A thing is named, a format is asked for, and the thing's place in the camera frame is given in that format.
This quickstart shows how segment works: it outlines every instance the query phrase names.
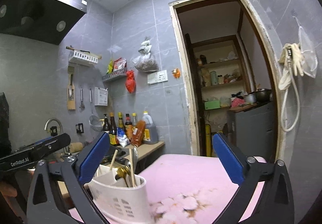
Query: electrical outlet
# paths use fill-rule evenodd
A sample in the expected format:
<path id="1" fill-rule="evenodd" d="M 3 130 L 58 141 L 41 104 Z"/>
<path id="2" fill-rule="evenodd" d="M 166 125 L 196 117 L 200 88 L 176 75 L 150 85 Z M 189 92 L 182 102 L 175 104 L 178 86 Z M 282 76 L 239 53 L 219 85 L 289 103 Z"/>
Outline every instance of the electrical outlet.
<path id="1" fill-rule="evenodd" d="M 158 82 L 168 81 L 168 74 L 166 73 L 166 70 L 159 71 L 157 74 Z"/>

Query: metal bowl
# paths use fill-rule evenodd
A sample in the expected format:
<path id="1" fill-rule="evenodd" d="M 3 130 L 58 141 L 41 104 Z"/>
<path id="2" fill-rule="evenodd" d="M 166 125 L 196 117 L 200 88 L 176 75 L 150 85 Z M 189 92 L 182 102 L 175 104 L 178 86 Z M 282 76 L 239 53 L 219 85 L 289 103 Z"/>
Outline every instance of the metal bowl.
<path id="1" fill-rule="evenodd" d="M 269 96 L 272 93 L 270 89 L 258 89 L 255 92 L 257 102 L 269 102 Z"/>
<path id="2" fill-rule="evenodd" d="M 251 94 L 247 94 L 247 95 L 243 95 L 244 97 L 244 101 L 245 103 L 248 103 L 248 104 L 254 104 L 256 103 L 256 97 L 255 97 L 255 93 L 251 93 Z"/>

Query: green box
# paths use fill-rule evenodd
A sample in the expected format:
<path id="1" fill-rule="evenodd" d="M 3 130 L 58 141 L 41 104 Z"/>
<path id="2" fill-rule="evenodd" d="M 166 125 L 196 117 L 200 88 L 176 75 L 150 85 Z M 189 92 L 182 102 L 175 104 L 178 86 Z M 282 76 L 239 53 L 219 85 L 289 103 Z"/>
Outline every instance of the green box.
<path id="1" fill-rule="evenodd" d="M 213 110 L 220 108 L 220 101 L 207 101 L 204 103 L 205 110 Z"/>

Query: light switch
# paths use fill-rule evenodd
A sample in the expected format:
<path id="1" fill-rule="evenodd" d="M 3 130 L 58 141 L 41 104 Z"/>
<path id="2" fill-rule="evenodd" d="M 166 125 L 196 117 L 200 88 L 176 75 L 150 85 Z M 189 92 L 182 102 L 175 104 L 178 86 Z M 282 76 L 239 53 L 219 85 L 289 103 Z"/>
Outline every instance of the light switch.
<path id="1" fill-rule="evenodd" d="M 166 73 L 166 70 L 159 71 L 157 76 L 158 76 L 158 82 L 163 82 L 168 80 L 168 74 Z"/>
<path id="2" fill-rule="evenodd" d="M 157 72 L 148 74 L 148 84 L 158 83 Z"/>

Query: red plastic bag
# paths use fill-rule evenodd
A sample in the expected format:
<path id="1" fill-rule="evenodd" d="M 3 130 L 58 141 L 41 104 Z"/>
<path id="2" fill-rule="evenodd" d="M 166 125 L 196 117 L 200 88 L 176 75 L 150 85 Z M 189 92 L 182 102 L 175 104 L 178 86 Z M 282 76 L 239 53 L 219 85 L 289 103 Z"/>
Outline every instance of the red plastic bag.
<path id="1" fill-rule="evenodd" d="M 128 72 L 126 72 L 126 82 L 125 82 L 125 86 L 128 89 L 128 92 L 133 93 L 136 87 L 136 82 L 134 79 L 134 71 L 130 70 Z"/>

